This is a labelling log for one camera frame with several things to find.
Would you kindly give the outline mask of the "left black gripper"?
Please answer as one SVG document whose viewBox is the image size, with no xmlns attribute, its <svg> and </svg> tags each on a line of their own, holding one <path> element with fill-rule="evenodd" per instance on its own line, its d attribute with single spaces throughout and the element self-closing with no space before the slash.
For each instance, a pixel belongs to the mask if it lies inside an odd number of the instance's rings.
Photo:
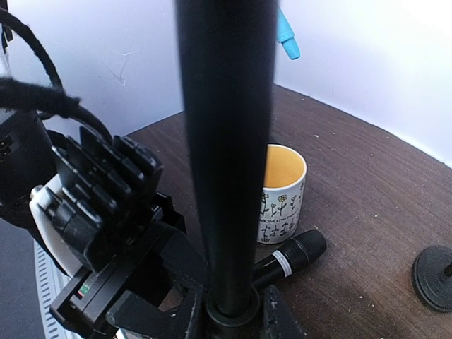
<svg viewBox="0 0 452 339">
<path fill-rule="evenodd" d="M 189 290 L 209 287 L 205 260 L 186 236 L 184 217 L 170 196 L 156 193 L 152 219 L 132 242 L 99 272 L 81 267 L 56 296 L 50 314 L 82 338 L 113 338 L 123 330 L 110 325 L 106 313 L 126 292 L 174 316 Z M 200 338 L 203 334 L 203 301 Z"/>
</svg>

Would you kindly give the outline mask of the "blue toy microphone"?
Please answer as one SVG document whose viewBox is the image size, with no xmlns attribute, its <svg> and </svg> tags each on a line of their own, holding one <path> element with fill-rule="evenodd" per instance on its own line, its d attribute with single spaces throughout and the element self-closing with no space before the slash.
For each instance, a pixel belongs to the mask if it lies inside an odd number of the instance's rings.
<svg viewBox="0 0 452 339">
<path fill-rule="evenodd" d="M 300 58 L 301 52 L 295 39 L 295 33 L 280 8 L 278 8 L 277 19 L 276 35 L 278 43 L 285 50 L 285 53 L 289 59 L 296 60 Z"/>
</svg>

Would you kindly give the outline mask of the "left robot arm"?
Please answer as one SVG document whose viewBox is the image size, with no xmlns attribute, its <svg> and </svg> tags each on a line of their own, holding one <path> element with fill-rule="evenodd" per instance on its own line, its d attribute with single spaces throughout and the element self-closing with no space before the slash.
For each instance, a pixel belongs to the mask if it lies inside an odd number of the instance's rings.
<svg viewBox="0 0 452 339">
<path fill-rule="evenodd" d="M 47 313 L 82 338 L 201 338 L 206 264 L 157 189 L 161 162 L 130 138 L 80 133 L 49 132 L 34 112 L 1 114 L 1 216 L 69 277 L 44 296 Z"/>
</svg>

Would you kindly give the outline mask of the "short stand with clip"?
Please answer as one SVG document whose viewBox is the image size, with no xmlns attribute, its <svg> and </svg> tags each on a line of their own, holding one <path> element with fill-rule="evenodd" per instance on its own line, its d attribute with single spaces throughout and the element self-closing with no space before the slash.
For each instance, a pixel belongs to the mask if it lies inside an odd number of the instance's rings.
<svg viewBox="0 0 452 339">
<path fill-rule="evenodd" d="M 412 285 L 423 305 L 439 313 L 451 313 L 451 248 L 430 246 L 412 265 Z"/>
</svg>

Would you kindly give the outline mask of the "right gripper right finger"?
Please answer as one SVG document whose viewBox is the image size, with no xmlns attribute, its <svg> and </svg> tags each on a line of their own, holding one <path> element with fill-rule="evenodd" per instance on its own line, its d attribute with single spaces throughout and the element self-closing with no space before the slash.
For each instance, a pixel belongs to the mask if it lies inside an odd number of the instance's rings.
<svg viewBox="0 0 452 339">
<path fill-rule="evenodd" d="M 261 338 L 307 338 L 307 333 L 298 325 L 279 289 L 274 285 L 268 286 L 263 294 Z"/>
</svg>

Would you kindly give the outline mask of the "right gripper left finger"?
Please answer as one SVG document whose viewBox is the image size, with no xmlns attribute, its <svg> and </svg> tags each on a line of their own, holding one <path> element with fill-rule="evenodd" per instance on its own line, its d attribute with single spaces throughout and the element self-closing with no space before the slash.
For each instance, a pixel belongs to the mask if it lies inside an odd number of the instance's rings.
<svg viewBox="0 0 452 339">
<path fill-rule="evenodd" d="M 174 316 L 126 291 L 107 311 L 107 322 L 144 338 L 200 338 L 203 288 L 191 288 Z"/>
</svg>

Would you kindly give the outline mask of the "tall black phone stand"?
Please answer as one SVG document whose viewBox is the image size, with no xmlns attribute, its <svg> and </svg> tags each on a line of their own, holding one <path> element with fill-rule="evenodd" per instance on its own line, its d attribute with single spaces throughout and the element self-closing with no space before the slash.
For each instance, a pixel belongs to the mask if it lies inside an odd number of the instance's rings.
<svg viewBox="0 0 452 339">
<path fill-rule="evenodd" d="M 179 64 L 211 338 L 258 335 L 251 275 L 273 107 L 276 1 L 178 1 Z"/>
</svg>

